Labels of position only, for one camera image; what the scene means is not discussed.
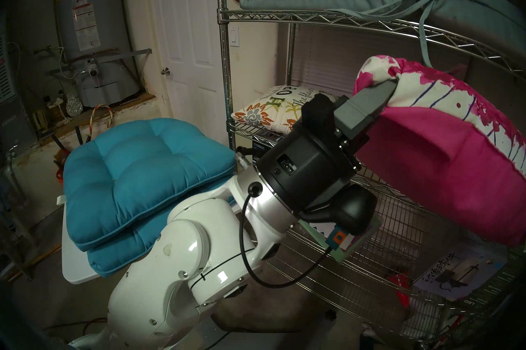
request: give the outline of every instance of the warning label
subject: warning label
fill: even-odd
[[[73,8],[73,24],[80,51],[100,46],[93,3],[86,3]]]

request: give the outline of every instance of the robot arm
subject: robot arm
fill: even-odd
[[[132,264],[115,288],[105,338],[125,343],[123,348],[178,342],[216,301],[242,292],[248,267],[257,271],[299,219],[336,222],[349,233],[362,233],[376,197],[350,185],[361,167],[354,153],[367,141],[367,129],[396,85],[386,81],[335,103],[316,95],[303,105],[293,131],[255,165],[177,205],[151,252]],[[249,193],[254,184],[258,193]],[[242,235],[247,267],[230,196],[246,206],[256,234],[256,246],[246,232]],[[88,348],[84,342],[72,345]]]

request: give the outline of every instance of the black cable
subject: black cable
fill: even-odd
[[[216,341],[214,344],[211,344],[210,346],[208,346],[207,348],[205,348],[205,350],[210,350],[212,347],[214,347],[217,343],[219,343],[221,340],[223,340],[225,337],[227,337],[230,333],[232,332],[226,332],[223,336],[221,336],[219,338],[218,341]]]
[[[316,262],[314,262],[314,264],[309,269],[307,269],[299,277],[293,279],[292,281],[286,282],[284,284],[269,284],[269,283],[259,279],[257,277],[257,275],[254,273],[254,271],[252,270],[252,268],[250,267],[250,264],[248,263],[248,260],[247,260],[247,254],[245,253],[245,244],[244,244],[244,241],[243,241],[243,225],[245,223],[245,214],[246,214],[246,211],[247,211],[248,201],[252,197],[259,196],[261,194],[261,191],[262,191],[261,183],[259,183],[259,182],[251,183],[250,186],[248,187],[248,196],[245,199],[245,203],[243,204],[243,210],[241,210],[241,218],[239,220],[239,247],[241,248],[241,258],[243,258],[243,263],[245,264],[245,267],[247,269],[248,274],[258,284],[260,284],[260,285],[262,285],[262,286],[264,286],[266,288],[271,288],[271,289],[286,288],[287,286],[292,286],[295,283],[297,283],[300,280],[302,280],[304,277],[306,277],[314,268],[316,268],[316,266],[323,260],[323,258],[325,258],[332,251],[332,248],[331,247],[327,247],[327,249],[325,250],[323,255],[321,257],[319,257],[319,259]]]

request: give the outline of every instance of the water heater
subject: water heater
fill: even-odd
[[[99,62],[130,53],[121,0],[58,0],[57,10],[65,62],[82,71],[73,79],[84,106],[113,104],[139,91],[130,58]]]

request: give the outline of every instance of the pink and white pillow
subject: pink and white pillow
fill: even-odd
[[[508,245],[526,235],[526,144],[484,97],[444,72],[386,55],[369,58],[353,94],[398,80],[357,157],[437,214]]]

